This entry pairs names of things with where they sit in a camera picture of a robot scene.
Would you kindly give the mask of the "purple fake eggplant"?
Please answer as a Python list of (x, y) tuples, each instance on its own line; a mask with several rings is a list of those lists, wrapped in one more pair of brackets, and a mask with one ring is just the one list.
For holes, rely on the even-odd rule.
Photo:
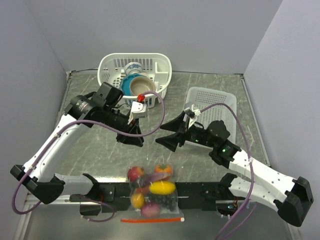
[(170, 176), (171, 174), (167, 172), (153, 172), (150, 174), (144, 174), (136, 178), (132, 182), (132, 186), (134, 188), (144, 188), (149, 186), (153, 182), (157, 182), (157, 181), (169, 178)]

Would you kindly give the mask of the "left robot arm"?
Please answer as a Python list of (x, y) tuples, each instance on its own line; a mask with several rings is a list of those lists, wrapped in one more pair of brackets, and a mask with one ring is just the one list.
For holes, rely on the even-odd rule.
[(92, 128), (92, 121), (126, 133), (116, 136), (119, 143), (143, 146), (139, 121), (129, 120), (128, 114), (115, 108), (122, 97), (121, 90), (106, 82), (96, 92), (74, 97), (35, 156), (24, 165), (14, 165), (10, 173), (44, 204), (63, 195), (82, 195), (88, 201), (98, 199), (100, 184), (93, 176), (67, 176), (56, 170), (78, 138)]

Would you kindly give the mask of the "clear zip top bag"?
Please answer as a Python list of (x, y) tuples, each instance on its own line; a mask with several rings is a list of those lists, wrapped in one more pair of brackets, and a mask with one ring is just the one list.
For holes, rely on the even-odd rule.
[(153, 171), (132, 166), (127, 171), (130, 186), (130, 206), (122, 223), (151, 224), (184, 222), (178, 206), (178, 190), (173, 180), (173, 168), (158, 164)]

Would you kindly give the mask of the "dark fake grapes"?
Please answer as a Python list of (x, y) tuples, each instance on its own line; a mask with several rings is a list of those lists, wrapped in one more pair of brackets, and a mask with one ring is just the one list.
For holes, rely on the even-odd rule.
[(148, 199), (153, 203), (157, 203), (162, 209), (165, 208), (171, 212), (178, 210), (178, 197), (174, 194), (158, 195), (151, 193), (148, 195)]

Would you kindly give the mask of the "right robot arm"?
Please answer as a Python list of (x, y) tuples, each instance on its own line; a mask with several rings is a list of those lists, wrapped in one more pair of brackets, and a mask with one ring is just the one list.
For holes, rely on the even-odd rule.
[(263, 204), (274, 211), (288, 224), (301, 227), (309, 212), (314, 197), (310, 182), (304, 177), (284, 175), (253, 157), (229, 141), (230, 133), (223, 120), (214, 120), (208, 127), (197, 122), (197, 115), (187, 116), (182, 112), (173, 120), (162, 124), (162, 130), (172, 134), (156, 139), (170, 151), (176, 151), (185, 142), (211, 148), (209, 156), (218, 165), (247, 178), (226, 175), (220, 181), (219, 195), (224, 199), (233, 196)]

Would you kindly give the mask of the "orange fake persimmon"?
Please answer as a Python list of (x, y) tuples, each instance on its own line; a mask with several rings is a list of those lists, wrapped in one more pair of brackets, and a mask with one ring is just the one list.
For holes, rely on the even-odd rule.
[(168, 173), (169, 176), (163, 178), (164, 181), (167, 181), (171, 178), (173, 174), (173, 168), (168, 164), (158, 164), (154, 168), (155, 173)]

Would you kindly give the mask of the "purple fake onion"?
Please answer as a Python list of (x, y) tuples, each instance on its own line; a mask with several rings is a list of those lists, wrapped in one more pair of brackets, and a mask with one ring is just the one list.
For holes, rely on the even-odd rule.
[(146, 202), (140, 209), (140, 214), (145, 218), (153, 218), (160, 214), (160, 207), (155, 202)]

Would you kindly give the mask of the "small yellow fake fruit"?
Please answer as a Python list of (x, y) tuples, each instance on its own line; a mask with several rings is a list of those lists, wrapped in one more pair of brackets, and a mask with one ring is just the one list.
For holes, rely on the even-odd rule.
[(145, 204), (145, 197), (142, 193), (134, 193), (130, 197), (130, 203), (133, 208), (141, 209)]

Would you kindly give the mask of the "red fake apple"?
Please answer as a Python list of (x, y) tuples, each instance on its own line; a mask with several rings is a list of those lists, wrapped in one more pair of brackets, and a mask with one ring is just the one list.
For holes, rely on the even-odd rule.
[(127, 171), (127, 178), (130, 182), (134, 182), (137, 178), (144, 174), (144, 168), (133, 166)]

